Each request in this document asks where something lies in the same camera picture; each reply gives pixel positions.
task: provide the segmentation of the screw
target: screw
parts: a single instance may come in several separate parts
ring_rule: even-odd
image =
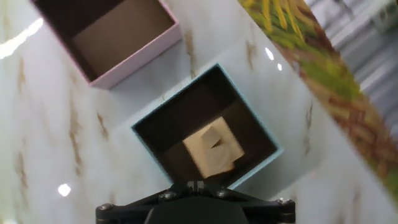
[[[289,203],[292,203],[293,201],[291,199],[280,198],[277,200],[277,202],[281,205],[287,205]]]
[[[105,203],[98,207],[98,209],[100,209],[100,210],[109,210],[111,208],[113,208],[113,204],[111,204],[111,203]]]
[[[225,198],[228,196],[228,192],[226,190],[219,190],[216,194],[219,198]]]
[[[164,192],[163,197],[167,200],[167,199],[171,199],[174,198],[177,194],[174,192]]]

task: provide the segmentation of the white marble countertop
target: white marble countertop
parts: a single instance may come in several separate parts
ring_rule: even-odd
[[[239,191],[295,199],[297,223],[397,223],[375,176],[237,1],[166,2],[185,43],[108,92],[88,88],[31,3],[0,0],[0,223],[93,223],[102,203],[169,187],[131,126],[214,63],[285,149]]]

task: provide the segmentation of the open box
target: open box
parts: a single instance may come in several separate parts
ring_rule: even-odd
[[[182,39],[163,0],[33,0],[90,86],[109,89]]]
[[[234,169],[205,180],[235,188],[282,149],[216,65],[138,121],[132,129],[173,182],[204,180],[183,141],[223,117],[244,151]]]

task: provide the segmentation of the box rim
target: box rim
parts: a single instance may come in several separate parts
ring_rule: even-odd
[[[160,5],[163,7],[163,9],[165,9],[165,11],[167,12],[167,14],[171,17],[171,19],[174,21],[174,24],[169,27],[167,30],[165,30],[163,33],[161,33],[160,35],[158,35],[155,39],[151,40],[148,44],[146,44],[145,46],[141,47],[139,50],[137,50],[136,52],[134,52],[132,55],[128,56],[128,58],[124,59],[123,61],[119,62],[117,65],[115,65],[113,68],[109,69],[107,72],[105,72],[104,74],[100,75],[98,78],[96,78],[93,81],[90,81],[90,79],[86,76],[85,73],[83,73],[83,75],[85,76],[86,80],[88,80],[88,84],[90,87],[95,86],[98,82],[100,82],[102,80],[103,77],[112,74],[112,72],[121,64],[123,64],[124,62],[127,62],[128,60],[131,60],[134,56],[138,55],[140,52],[142,52],[144,50],[144,48],[146,48],[147,46],[153,44],[154,42],[158,41],[160,38],[162,38],[166,33],[170,32],[171,30],[174,29],[178,29],[180,26],[180,22],[178,21],[178,19],[175,17],[175,15],[173,14],[173,12],[171,11],[171,9],[166,5],[164,0],[157,0]]]
[[[219,67],[223,71],[223,73],[225,74],[225,77],[231,83],[231,85],[233,86],[233,88],[235,89],[237,94],[241,97],[243,103],[249,108],[249,111],[254,115],[257,122],[260,124],[260,126],[263,128],[263,130],[267,133],[270,140],[275,144],[275,148],[276,148],[276,151],[274,153],[272,153],[268,158],[264,159],[256,167],[251,169],[249,172],[244,174],[241,178],[239,178],[238,180],[236,180],[235,182],[233,182],[231,185],[228,186],[229,189],[233,190],[236,187],[238,187],[239,185],[241,185],[244,181],[246,181],[250,177],[252,177],[254,174],[257,174],[261,169],[265,168],[266,165],[270,164],[272,161],[274,161],[276,158],[278,158],[284,152],[285,149],[283,147],[281,147],[281,144],[275,137],[275,134],[269,128],[267,128],[266,124],[262,121],[262,119],[260,119],[258,114],[254,111],[253,107],[249,104],[249,102],[246,100],[246,98],[243,96],[243,94],[239,91],[235,82],[232,81],[231,77],[229,77],[226,70],[219,63],[217,63],[215,66],[210,67],[209,69],[212,69],[214,67]]]

